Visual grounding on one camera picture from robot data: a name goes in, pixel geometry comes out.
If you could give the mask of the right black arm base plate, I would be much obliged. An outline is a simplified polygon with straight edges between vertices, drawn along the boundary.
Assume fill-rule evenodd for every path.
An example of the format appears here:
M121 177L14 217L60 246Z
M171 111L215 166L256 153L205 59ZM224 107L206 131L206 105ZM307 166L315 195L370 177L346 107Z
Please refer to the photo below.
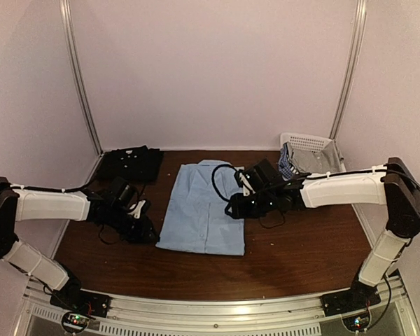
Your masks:
M367 309L370 305L381 302L376 288L341 290L321 296L325 316L347 314L357 310Z

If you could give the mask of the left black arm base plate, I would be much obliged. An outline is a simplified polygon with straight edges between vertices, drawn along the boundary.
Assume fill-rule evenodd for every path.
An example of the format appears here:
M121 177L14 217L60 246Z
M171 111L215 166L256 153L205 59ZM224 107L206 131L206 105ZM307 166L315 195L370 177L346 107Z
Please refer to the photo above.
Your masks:
M111 297L87 290L53 290L50 304L86 316L107 317Z

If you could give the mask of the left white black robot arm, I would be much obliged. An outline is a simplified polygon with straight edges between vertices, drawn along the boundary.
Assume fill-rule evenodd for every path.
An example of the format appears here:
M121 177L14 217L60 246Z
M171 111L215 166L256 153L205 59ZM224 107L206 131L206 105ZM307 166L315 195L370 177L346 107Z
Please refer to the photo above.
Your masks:
M158 241L146 212L150 203L136 187L115 178L107 189L55 189L12 184L0 177L0 260L38 279L72 311L87 303L81 283L68 269L23 241L15 224L32 220L68 220L108 226L129 244Z

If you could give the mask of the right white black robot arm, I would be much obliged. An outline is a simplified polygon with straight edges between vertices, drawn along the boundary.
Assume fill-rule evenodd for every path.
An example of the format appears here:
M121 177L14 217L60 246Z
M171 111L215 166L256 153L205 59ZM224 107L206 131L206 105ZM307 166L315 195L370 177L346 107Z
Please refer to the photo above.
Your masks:
M420 185L399 157L369 169L308 174L288 181L274 177L272 171L270 162L263 160L241 173L238 180L248 183L248 194L239 192L228 198L225 214L245 219L261 218L273 210L284 214L339 204L386 206L385 228L345 293L349 308L361 308L389 267L420 233Z

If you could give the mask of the light blue long sleeve shirt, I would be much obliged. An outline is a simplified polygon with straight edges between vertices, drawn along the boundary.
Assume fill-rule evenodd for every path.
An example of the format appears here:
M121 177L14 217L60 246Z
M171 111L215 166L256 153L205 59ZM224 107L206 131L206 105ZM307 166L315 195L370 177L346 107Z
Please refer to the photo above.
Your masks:
M181 165L157 248L222 256L245 254L244 220L225 214L225 200L242 191L230 166L220 160Z

